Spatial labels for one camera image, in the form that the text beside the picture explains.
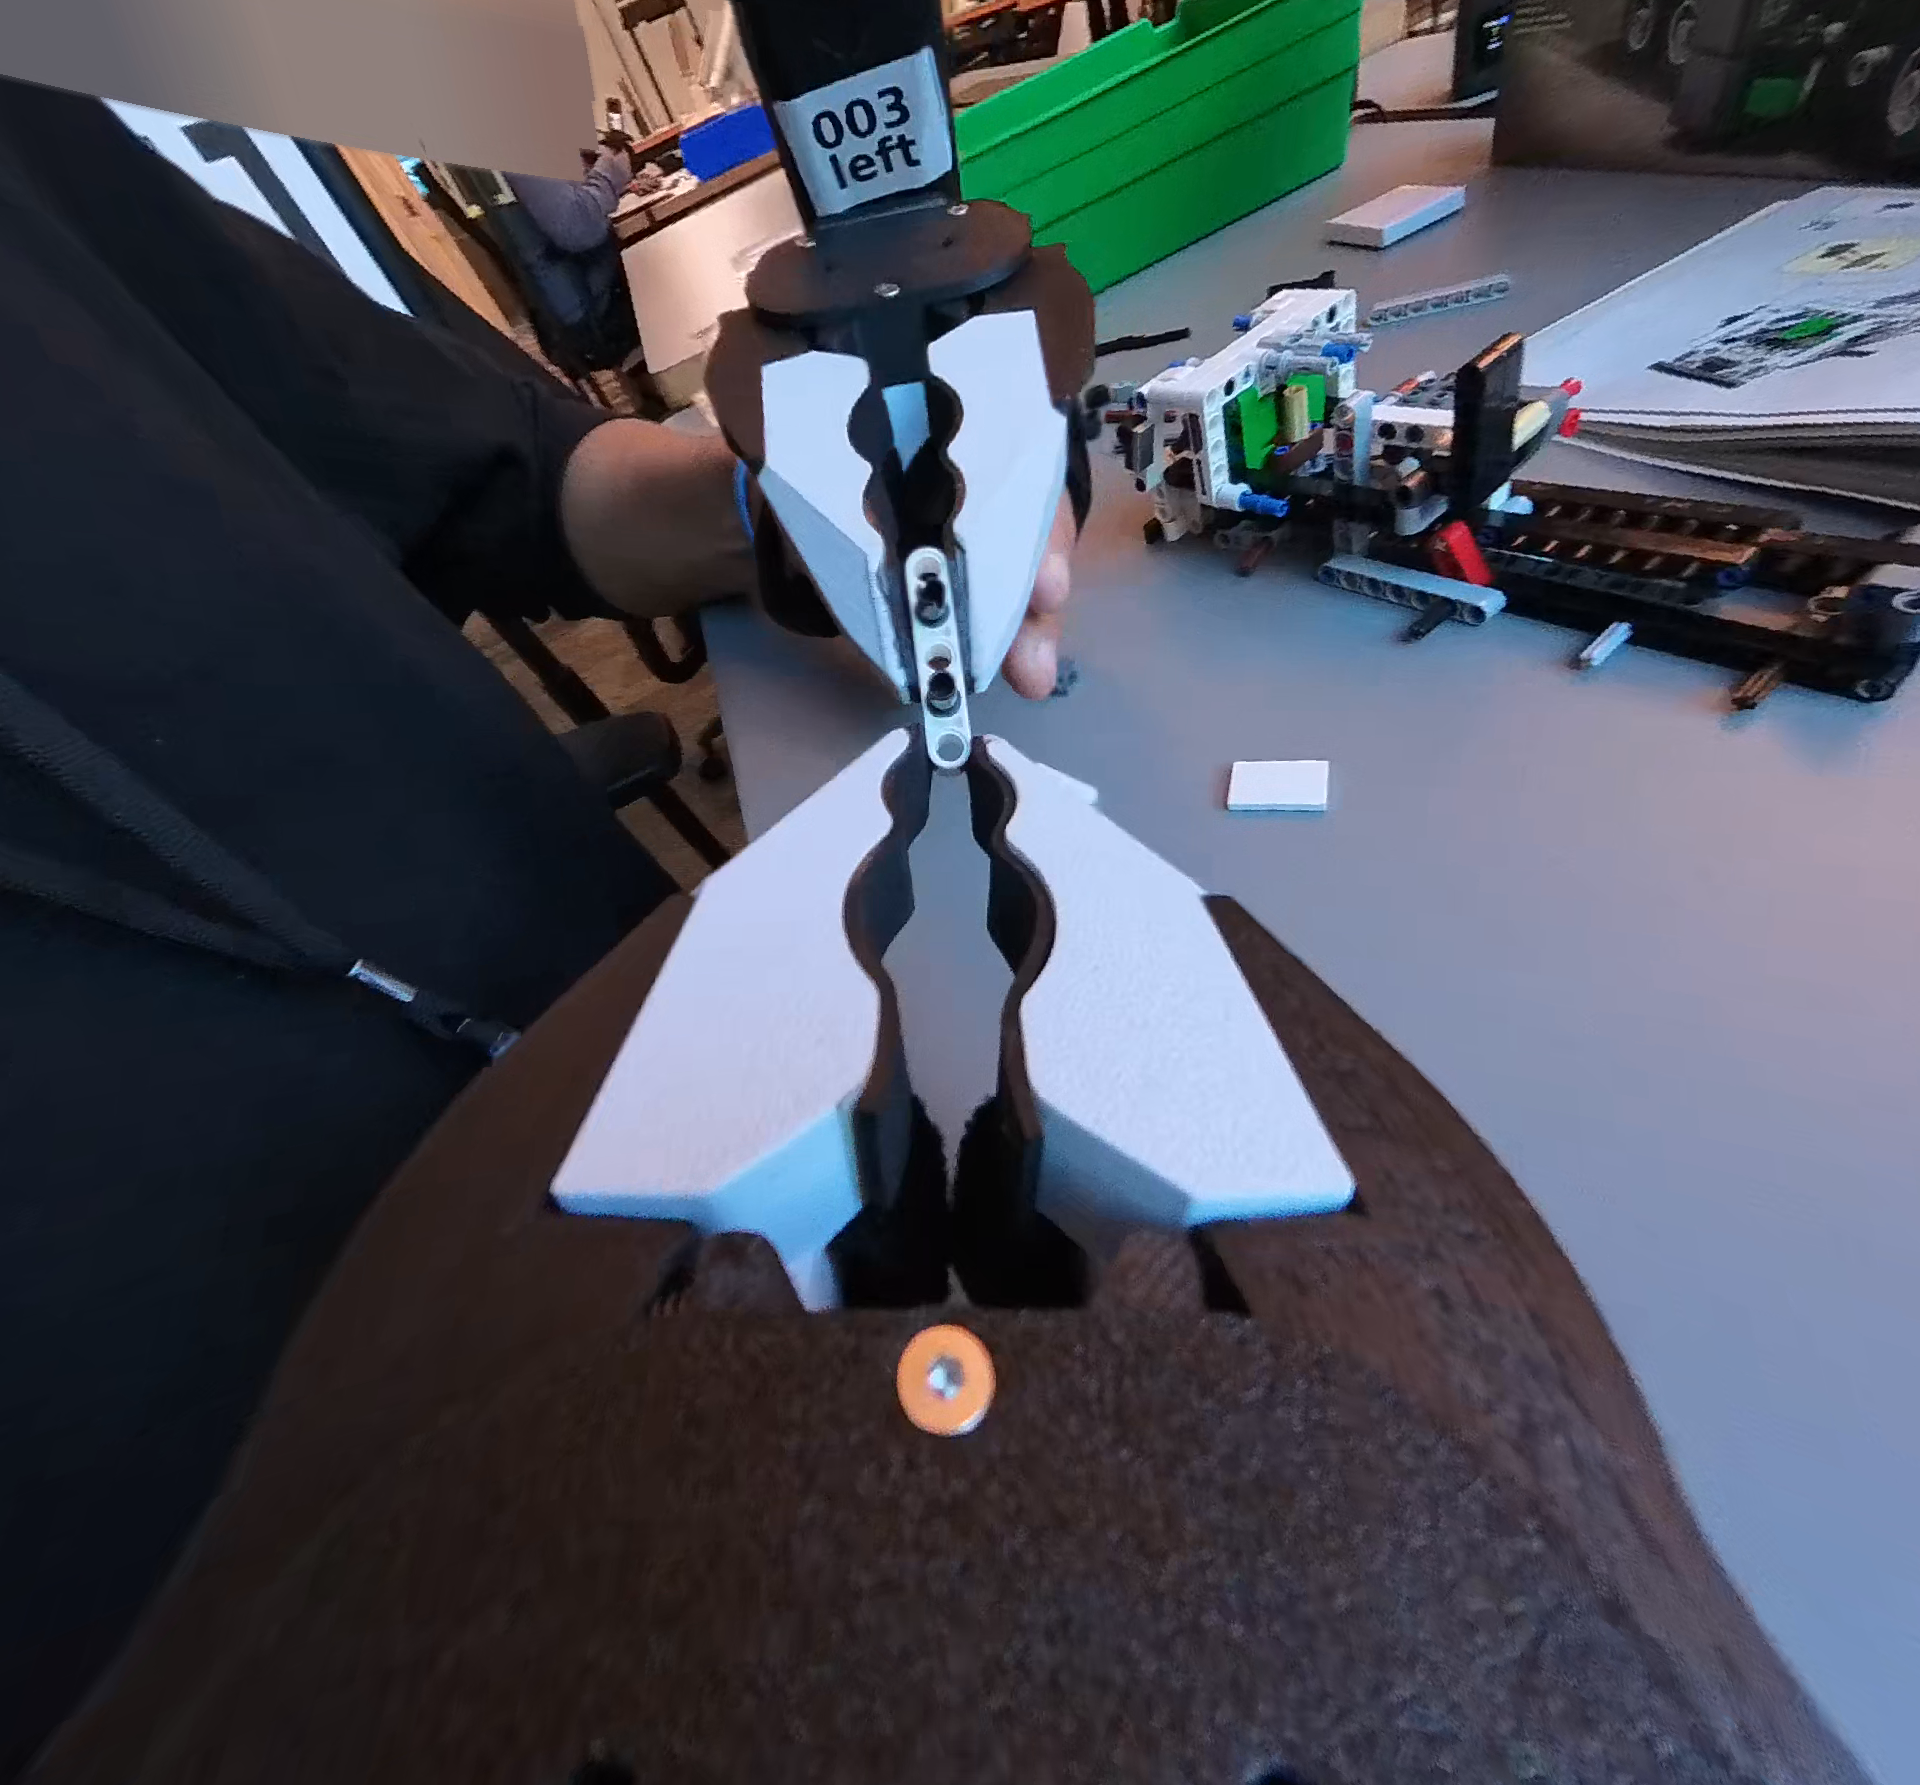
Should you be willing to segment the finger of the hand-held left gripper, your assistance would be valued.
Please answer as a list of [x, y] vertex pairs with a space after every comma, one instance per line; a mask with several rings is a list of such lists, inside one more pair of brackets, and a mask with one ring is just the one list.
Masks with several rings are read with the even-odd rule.
[[867, 392], [861, 358], [804, 352], [761, 373], [764, 457], [759, 483], [787, 543], [844, 635], [911, 700], [916, 677], [886, 594], [888, 554], [865, 517], [871, 464], [849, 437]]
[[918, 539], [952, 567], [973, 693], [1001, 682], [1070, 497], [1070, 445], [1036, 311], [988, 309], [931, 346], [914, 404]]

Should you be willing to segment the black chair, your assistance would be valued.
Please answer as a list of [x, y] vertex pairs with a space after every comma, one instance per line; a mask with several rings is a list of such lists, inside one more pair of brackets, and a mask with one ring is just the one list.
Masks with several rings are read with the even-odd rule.
[[[547, 647], [533, 623], [510, 615], [480, 615], [522, 668], [528, 668], [560, 712], [568, 728], [560, 732], [568, 759], [590, 783], [603, 789], [608, 804], [652, 806], [705, 871], [731, 863], [733, 852], [676, 791], [685, 770], [685, 745], [672, 722], [659, 712], [614, 714], [588, 682]], [[640, 665], [667, 687], [685, 687], [707, 668], [705, 635], [698, 618], [669, 620], [680, 651], [660, 643], [659, 621], [621, 621]], [[713, 783], [727, 774], [724, 725], [713, 718], [696, 738], [698, 776]]]

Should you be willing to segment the person's left hand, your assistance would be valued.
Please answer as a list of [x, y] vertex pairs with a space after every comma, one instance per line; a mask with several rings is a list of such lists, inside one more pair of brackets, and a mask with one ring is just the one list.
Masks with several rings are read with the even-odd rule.
[[1060, 639], [1079, 527], [1070, 497], [1060, 497], [1032, 594], [1001, 659], [1000, 677], [1031, 701], [1053, 697], [1060, 671]]

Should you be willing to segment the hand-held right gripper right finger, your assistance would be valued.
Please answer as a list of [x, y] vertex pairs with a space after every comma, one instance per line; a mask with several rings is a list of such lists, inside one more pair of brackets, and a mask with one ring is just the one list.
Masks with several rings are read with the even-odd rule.
[[998, 1089], [957, 1159], [957, 1277], [1081, 1305], [1136, 1231], [1345, 1211], [1357, 1177], [1237, 962], [1220, 902], [1006, 740], [969, 765], [1010, 981]]

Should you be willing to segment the lego set box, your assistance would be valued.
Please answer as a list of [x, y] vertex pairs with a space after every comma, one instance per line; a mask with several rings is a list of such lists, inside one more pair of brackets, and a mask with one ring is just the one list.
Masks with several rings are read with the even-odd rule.
[[1918, 0], [1512, 0], [1493, 157], [1916, 184]]

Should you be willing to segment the person's black hoodie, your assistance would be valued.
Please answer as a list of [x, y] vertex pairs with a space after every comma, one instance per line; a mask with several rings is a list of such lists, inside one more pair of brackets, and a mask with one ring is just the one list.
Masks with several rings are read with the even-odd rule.
[[[582, 615], [600, 416], [97, 100], [2, 108], [5, 677], [319, 935], [525, 1027], [671, 882], [463, 634]], [[105, 1674], [480, 1053], [348, 981], [5, 895], [5, 1781]]]

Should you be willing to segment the small blue storage bin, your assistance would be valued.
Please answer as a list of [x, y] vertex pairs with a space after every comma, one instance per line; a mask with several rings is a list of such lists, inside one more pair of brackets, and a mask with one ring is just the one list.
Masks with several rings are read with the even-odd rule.
[[776, 127], [763, 103], [746, 101], [685, 126], [679, 153], [691, 178], [716, 184], [764, 157], [778, 160]]

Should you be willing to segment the light grey lego beam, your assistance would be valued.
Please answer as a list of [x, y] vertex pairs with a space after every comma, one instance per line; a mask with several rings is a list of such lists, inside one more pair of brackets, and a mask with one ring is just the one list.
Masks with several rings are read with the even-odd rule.
[[1315, 572], [1317, 582], [1343, 592], [1386, 602], [1416, 615], [1429, 598], [1456, 604], [1454, 621], [1483, 627], [1508, 609], [1506, 594], [1487, 585], [1454, 581], [1371, 555], [1334, 554]]

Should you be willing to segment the green plastic bin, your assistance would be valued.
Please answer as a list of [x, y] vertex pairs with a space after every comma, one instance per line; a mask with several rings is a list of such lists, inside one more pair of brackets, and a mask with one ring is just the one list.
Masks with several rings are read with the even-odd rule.
[[957, 118], [964, 196], [1105, 292], [1347, 157], [1364, 0], [1181, 0]]

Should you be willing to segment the black drawstring metal tip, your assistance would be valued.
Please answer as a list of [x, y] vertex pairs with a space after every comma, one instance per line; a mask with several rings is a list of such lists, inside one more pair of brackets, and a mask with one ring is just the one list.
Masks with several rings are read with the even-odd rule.
[[82, 813], [134, 840], [181, 887], [211, 902], [218, 913], [10, 842], [2, 847], [7, 893], [236, 965], [356, 986], [394, 1007], [402, 1018], [428, 1037], [488, 1059], [506, 1055], [519, 1044], [513, 1024], [398, 976], [366, 957], [356, 941], [319, 927], [271, 881], [194, 822], [132, 765], [90, 740], [8, 673], [2, 677], [2, 742], [5, 759], [24, 765]]

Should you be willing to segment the black smart speaker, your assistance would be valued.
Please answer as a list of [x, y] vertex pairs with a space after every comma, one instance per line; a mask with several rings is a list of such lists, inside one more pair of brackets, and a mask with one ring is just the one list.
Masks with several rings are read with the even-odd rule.
[[1457, 0], [1450, 101], [1483, 105], [1501, 92], [1503, 44], [1516, 0]]

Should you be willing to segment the open lego instruction booklet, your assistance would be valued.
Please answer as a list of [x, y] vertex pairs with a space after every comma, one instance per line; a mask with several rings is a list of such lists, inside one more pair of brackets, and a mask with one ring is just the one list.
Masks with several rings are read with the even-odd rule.
[[1918, 191], [1828, 186], [1536, 333], [1580, 445], [1676, 474], [1918, 506]]

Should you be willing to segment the lego truck chassis assembly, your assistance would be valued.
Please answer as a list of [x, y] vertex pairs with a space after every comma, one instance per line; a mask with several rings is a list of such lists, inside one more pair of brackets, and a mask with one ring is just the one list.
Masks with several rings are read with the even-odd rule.
[[1774, 506], [1531, 482], [1526, 467], [1581, 422], [1581, 392], [1524, 383], [1508, 332], [1452, 373], [1374, 392], [1357, 292], [1286, 292], [1235, 317], [1234, 339], [1132, 383], [1158, 454], [1126, 471], [1149, 545], [1212, 543], [1251, 576], [1287, 549], [1312, 574], [1334, 554], [1499, 589], [1508, 614], [1588, 639], [1627, 620], [1637, 647], [1879, 703], [1916, 677], [1916, 539], [1812, 528]]

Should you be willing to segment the long white lego tile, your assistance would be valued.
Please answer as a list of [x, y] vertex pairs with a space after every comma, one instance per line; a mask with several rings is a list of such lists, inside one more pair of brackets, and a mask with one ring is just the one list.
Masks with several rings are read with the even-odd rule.
[[1328, 219], [1326, 243], [1357, 252], [1386, 252], [1450, 223], [1464, 213], [1466, 203], [1469, 190], [1457, 184], [1399, 186], [1360, 208]]

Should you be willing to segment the white lego beam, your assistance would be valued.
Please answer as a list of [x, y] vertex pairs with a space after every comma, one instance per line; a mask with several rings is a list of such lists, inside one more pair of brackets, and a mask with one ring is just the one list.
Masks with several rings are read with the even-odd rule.
[[939, 548], [924, 545], [904, 557], [903, 594], [927, 759], [959, 772], [973, 755], [970, 673], [959, 591]]

